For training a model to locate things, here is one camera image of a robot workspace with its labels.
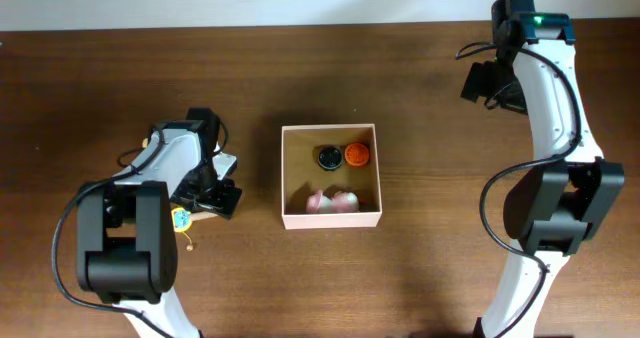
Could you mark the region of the yellow rattle drum wooden handle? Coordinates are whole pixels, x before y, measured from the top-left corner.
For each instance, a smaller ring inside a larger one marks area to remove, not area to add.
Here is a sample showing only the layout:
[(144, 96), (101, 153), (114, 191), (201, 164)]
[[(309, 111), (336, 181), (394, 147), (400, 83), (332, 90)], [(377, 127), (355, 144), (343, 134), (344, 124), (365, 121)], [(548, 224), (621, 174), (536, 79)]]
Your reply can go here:
[(171, 210), (171, 217), (174, 232), (187, 239), (185, 248), (187, 251), (192, 252), (195, 249), (195, 243), (190, 237), (188, 231), (192, 228), (195, 222), (214, 218), (216, 217), (216, 214), (211, 212), (193, 213), (183, 207), (176, 207)]

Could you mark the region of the pink toy duck with hat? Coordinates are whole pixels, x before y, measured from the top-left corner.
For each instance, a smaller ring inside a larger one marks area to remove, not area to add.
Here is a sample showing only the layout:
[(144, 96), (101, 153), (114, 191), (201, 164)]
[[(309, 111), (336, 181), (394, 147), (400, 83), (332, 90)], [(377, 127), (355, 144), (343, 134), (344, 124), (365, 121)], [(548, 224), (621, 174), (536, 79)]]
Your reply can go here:
[(328, 197), (318, 190), (307, 199), (305, 211), (307, 214), (358, 213), (360, 201), (352, 192), (337, 192)]

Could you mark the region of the black round cap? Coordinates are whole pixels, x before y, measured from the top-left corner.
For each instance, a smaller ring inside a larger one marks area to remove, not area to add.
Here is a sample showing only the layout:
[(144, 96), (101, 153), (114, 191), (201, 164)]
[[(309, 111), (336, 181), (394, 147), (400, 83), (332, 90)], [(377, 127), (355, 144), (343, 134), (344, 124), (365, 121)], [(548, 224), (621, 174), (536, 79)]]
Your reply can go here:
[(318, 153), (318, 165), (325, 171), (335, 171), (343, 163), (343, 155), (335, 146), (323, 147)]

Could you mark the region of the orange ribbed round ball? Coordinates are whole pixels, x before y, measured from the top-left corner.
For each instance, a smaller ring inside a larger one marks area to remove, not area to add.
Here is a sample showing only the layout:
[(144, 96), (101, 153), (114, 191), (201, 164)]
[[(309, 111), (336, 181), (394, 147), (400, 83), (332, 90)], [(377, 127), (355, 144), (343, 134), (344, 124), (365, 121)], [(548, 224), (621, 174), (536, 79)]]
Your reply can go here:
[(363, 167), (370, 161), (370, 150), (367, 145), (354, 142), (348, 144), (344, 149), (344, 159), (351, 167)]

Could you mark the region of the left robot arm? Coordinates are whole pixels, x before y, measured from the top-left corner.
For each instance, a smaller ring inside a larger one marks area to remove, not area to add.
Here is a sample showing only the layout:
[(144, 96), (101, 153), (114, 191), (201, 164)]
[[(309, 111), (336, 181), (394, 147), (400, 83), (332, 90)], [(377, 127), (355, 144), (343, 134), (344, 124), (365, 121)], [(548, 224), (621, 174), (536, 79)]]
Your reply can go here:
[(142, 337), (199, 337), (174, 288), (174, 208), (230, 219), (242, 191), (224, 153), (227, 128), (209, 108), (152, 126), (147, 145), (120, 173), (88, 183), (77, 210), (77, 270), (99, 310), (125, 315)]

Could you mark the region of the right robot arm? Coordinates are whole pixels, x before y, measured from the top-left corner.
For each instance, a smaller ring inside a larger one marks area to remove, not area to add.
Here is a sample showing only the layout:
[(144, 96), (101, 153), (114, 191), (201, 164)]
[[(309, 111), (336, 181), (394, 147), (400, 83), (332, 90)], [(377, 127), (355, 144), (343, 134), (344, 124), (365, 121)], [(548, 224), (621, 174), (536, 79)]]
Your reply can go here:
[(462, 98), (485, 100), (528, 117), (534, 158), (491, 177), (480, 195), (483, 227), (489, 190), (517, 171), (521, 180), (505, 197), (509, 237), (489, 237), (508, 253), (496, 297), (476, 320), (476, 337), (531, 337), (559, 271), (598, 232), (624, 185), (622, 164), (608, 162), (589, 127), (575, 72), (576, 37), (565, 13), (544, 13), (534, 0), (496, 0), (492, 39), (461, 48), (463, 59), (492, 50), (474, 63)]

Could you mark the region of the open cardboard box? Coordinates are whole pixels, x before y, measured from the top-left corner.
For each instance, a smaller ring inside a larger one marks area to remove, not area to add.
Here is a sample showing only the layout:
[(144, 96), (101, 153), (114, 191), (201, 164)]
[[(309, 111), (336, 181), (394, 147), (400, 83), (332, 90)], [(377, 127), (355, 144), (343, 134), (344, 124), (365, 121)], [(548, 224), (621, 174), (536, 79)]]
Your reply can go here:
[[(382, 196), (375, 125), (294, 125), (281, 129), (281, 216), (288, 230), (376, 227), (382, 216)], [(318, 163), (325, 147), (345, 149), (362, 143), (369, 160), (360, 167), (344, 162), (334, 171)], [(337, 192), (353, 193), (359, 209), (353, 213), (306, 212), (307, 200), (322, 191), (327, 198)]]

